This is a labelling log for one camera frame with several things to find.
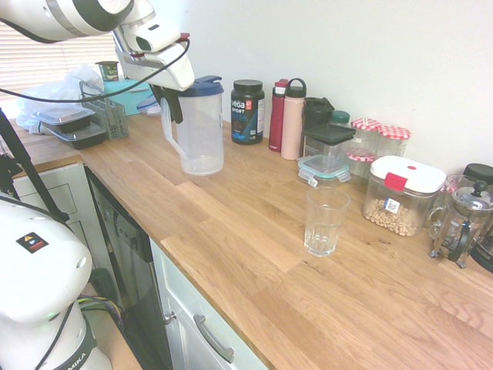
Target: drawer handle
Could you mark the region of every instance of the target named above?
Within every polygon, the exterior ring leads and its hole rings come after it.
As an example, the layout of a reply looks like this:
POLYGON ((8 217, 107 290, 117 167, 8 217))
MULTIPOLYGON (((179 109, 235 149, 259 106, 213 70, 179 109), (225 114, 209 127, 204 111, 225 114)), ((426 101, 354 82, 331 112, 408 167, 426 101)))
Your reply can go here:
POLYGON ((204 323, 206 322, 206 317, 202 314, 195 314, 193 316, 193 320, 195 321, 200 333, 206 339, 207 343, 217 352, 219 356, 224 358, 228 363, 233 363, 233 355, 234 350, 232 348, 225 348, 221 345, 207 330, 204 323))

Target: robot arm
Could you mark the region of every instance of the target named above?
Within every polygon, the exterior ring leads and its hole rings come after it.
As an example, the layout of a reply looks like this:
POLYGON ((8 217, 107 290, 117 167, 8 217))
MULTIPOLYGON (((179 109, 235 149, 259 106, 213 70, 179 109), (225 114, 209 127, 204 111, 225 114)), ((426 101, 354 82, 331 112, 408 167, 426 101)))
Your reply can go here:
MULTIPOLYGON (((179 29, 159 17, 149 0, 1 0, 0 21, 44 43, 113 32, 123 72, 131 79, 147 77, 184 52, 179 29)), ((176 91, 194 80, 184 55, 148 82, 157 101, 166 97, 181 122, 176 91)))

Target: window blind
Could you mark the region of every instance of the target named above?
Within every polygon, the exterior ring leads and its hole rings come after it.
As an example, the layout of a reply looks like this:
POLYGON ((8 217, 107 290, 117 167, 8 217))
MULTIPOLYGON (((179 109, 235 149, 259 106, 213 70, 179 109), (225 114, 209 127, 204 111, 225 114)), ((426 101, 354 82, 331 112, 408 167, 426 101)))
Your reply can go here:
MULTIPOLYGON (((54 44, 32 41, 0 22, 0 87, 20 93, 29 87, 62 81, 74 68, 118 60, 112 34, 70 39, 54 44)), ((0 102, 13 96, 0 92, 0 102)))

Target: black dishwasher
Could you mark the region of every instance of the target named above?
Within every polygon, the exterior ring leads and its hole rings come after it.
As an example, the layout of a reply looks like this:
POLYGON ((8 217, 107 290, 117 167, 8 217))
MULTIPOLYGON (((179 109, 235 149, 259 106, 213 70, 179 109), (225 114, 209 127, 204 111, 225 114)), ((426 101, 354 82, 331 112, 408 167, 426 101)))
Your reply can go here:
POLYGON ((86 167, 123 308, 123 334, 144 370, 173 369, 149 236, 86 167))

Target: plastic pitcher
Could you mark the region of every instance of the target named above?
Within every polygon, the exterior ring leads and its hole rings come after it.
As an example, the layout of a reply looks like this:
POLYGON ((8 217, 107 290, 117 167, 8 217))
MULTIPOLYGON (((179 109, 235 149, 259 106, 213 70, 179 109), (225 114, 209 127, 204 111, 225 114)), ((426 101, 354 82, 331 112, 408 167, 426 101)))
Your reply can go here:
POLYGON ((223 168, 224 89, 218 80, 221 77, 201 77, 186 91, 178 92, 183 121, 175 123, 176 140, 168 103, 161 99, 164 136, 178 152, 183 170, 190 175, 210 175, 223 168))

